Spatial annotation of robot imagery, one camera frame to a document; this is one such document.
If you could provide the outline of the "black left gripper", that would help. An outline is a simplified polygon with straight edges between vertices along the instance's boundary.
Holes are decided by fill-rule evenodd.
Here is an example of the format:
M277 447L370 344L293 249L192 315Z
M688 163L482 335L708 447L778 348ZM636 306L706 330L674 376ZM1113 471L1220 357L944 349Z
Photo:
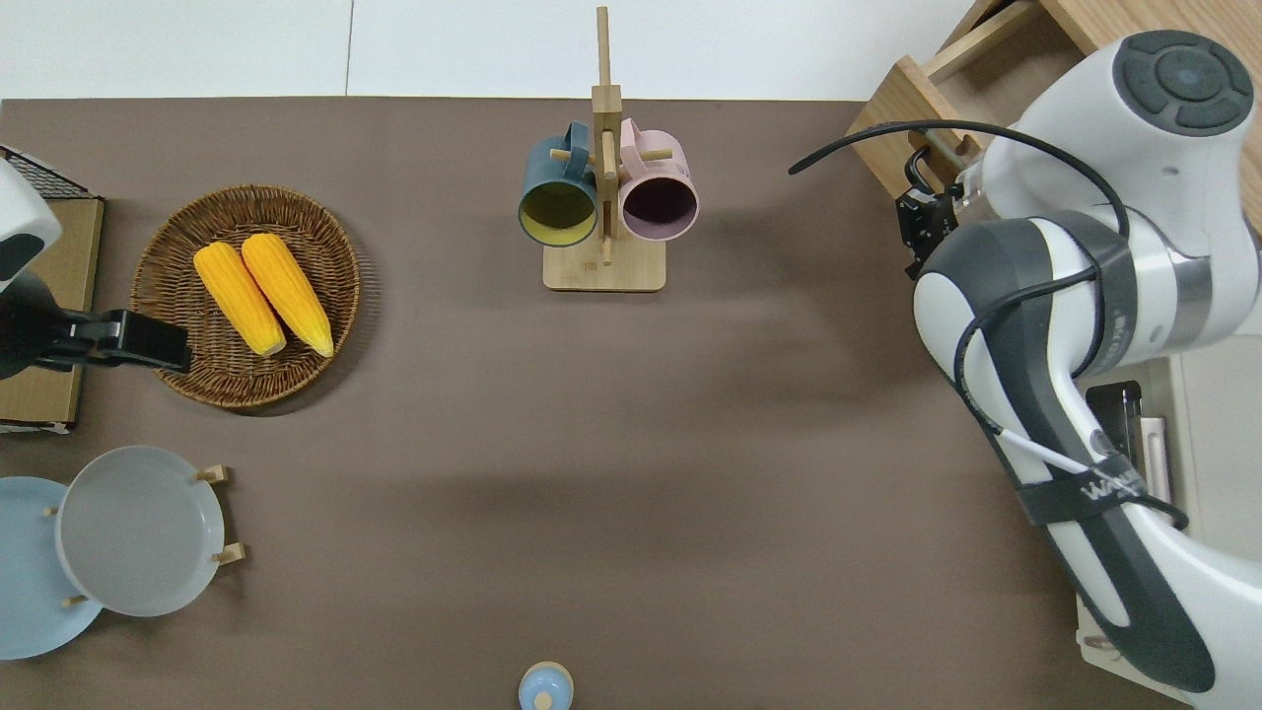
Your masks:
M117 342L103 349L105 340ZM140 311L109 314L58 306L49 288L32 271L9 284L1 296L1 378L37 367L69 372L77 364L138 364L188 375L192 349L184 327Z

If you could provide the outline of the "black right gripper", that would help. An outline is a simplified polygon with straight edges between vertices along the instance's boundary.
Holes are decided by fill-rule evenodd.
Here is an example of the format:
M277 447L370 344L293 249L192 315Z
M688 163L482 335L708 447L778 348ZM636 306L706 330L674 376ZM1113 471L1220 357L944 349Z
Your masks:
M960 187L948 187L938 194L910 187L895 199L901 240L912 253L912 261L904 269L910 280L920 277L928 257L946 235L959 228L955 201L960 195Z

